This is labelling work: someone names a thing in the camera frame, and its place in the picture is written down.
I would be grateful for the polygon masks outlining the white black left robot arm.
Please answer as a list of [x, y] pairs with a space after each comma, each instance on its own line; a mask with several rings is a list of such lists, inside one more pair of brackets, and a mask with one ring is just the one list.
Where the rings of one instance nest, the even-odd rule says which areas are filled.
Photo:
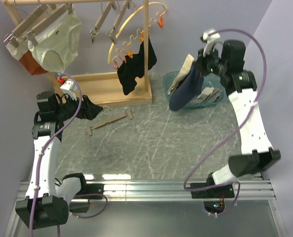
[[64, 176], [55, 185], [55, 165], [62, 142], [64, 122], [71, 118], [93, 120], [102, 110], [88, 96], [82, 100], [45, 91], [37, 95], [38, 111], [34, 117], [34, 164], [28, 190], [17, 201], [15, 211], [30, 230], [63, 225], [68, 220], [69, 205], [74, 197], [88, 193], [82, 173]]

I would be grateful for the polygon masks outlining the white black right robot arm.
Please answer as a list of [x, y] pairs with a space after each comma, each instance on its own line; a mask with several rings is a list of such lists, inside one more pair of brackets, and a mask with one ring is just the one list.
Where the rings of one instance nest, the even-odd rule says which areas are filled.
[[244, 69], [246, 47], [240, 40], [226, 40], [222, 52], [212, 48], [198, 51], [196, 67], [201, 75], [215, 74], [235, 111], [241, 138], [241, 154], [230, 156], [227, 164], [209, 174], [203, 187], [191, 184], [188, 191], [204, 192], [218, 197], [223, 188], [238, 182], [239, 178], [266, 171], [280, 158], [281, 153], [272, 147], [267, 137], [258, 105], [261, 89], [251, 71]]

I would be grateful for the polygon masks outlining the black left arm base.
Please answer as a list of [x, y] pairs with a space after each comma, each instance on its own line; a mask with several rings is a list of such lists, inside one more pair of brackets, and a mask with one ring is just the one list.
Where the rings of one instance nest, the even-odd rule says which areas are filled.
[[104, 184], [102, 183], [90, 183], [86, 184], [84, 189], [81, 189], [74, 198], [87, 198], [87, 199], [102, 199], [103, 197], [98, 196], [91, 196], [90, 194], [103, 194], [104, 192]]

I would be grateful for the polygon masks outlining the navy underwear cream waistband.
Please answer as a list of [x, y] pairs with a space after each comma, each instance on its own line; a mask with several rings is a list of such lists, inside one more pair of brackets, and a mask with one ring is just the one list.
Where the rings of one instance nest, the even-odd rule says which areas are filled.
[[167, 92], [171, 95], [169, 108], [178, 111], [190, 102], [195, 95], [201, 93], [204, 78], [195, 58], [188, 54], [178, 74], [173, 79]]

